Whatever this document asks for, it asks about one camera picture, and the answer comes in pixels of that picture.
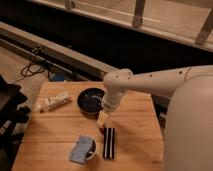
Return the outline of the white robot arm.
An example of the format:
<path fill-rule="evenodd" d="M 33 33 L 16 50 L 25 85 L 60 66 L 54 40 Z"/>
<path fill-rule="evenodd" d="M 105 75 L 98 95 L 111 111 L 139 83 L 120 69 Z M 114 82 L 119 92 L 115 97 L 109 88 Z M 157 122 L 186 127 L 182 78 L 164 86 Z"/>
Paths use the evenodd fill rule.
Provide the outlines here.
<path fill-rule="evenodd" d="M 213 65 L 135 74 L 107 73 L 98 124 L 115 111 L 129 90 L 167 98 L 164 171 L 213 171 Z"/>

